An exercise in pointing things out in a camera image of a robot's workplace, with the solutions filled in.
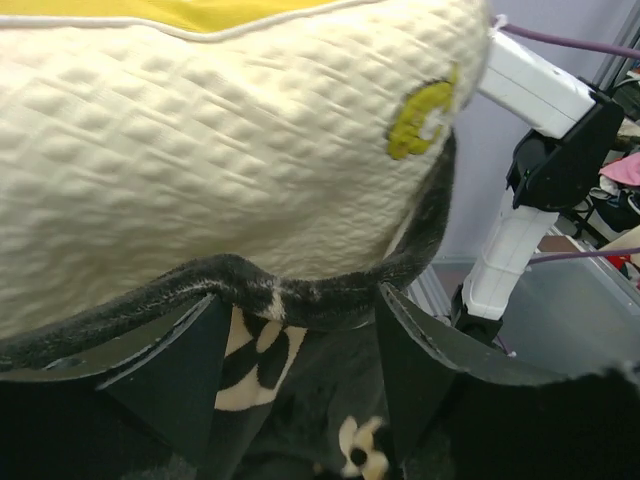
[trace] purple cable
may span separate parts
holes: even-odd
[[[574,258],[597,258],[597,257],[620,257],[622,255],[635,255],[640,253],[640,247],[625,248],[623,250],[609,250],[597,252],[577,252],[577,253],[559,253],[554,255],[544,255],[542,257],[532,258],[529,265],[537,263],[552,262],[554,260],[572,260]]]
[[[528,38],[529,40],[535,40],[536,42],[550,43],[552,45],[559,45],[562,47],[578,48],[580,50],[590,50],[593,52],[608,53],[610,55],[618,55],[620,57],[640,60],[640,50],[635,50],[633,48],[618,47],[615,45],[608,45],[606,43],[572,40],[569,38],[557,37],[555,35],[547,35],[546,33],[534,32],[533,30],[528,30],[509,23],[502,26],[500,30],[511,33],[512,35]]]

